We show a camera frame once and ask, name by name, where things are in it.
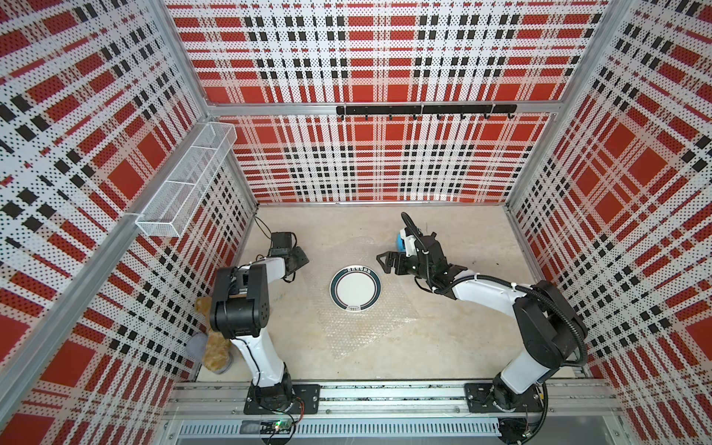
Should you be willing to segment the white plate green red rim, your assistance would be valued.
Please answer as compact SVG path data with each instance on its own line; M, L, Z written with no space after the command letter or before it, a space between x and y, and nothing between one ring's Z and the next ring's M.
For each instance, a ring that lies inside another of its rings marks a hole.
M381 295L378 274L364 265L340 269L331 279L329 294L335 305L349 313L361 313L374 306Z

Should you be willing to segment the clear bubble wrap sheet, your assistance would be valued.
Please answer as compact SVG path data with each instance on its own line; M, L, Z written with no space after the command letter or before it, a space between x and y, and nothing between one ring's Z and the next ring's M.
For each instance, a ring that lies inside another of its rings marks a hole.
M315 308L332 356L339 360L391 332L419 319L419 313L408 299L397 276L386 274L376 256L386 249L369 237L353 237L337 246L318 252L304 273L307 295ZM342 268L364 265L374 270L381 280L378 302L361 313L339 309L331 300L329 284Z

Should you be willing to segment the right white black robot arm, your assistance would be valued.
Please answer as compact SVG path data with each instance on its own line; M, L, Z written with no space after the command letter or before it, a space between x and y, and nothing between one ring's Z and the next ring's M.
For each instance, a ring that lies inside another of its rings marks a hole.
M449 263L437 235L424 235L411 222L398 239L395 251L376 256L384 273L413 276L428 293L476 303L517 323L523 349L493 378L489 392L480 399L482 406L517 411L527 394L542 388L560 369L586 362L588 328L552 283L523 285Z

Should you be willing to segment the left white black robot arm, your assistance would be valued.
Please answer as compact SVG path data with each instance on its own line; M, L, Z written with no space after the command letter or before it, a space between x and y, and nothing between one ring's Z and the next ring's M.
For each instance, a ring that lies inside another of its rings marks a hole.
M211 329L237 347L250 369L245 415L315 415L321 387L292 381L267 330L270 283L293 277L309 259L292 232L273 233L270 241L265 258L216 272Z

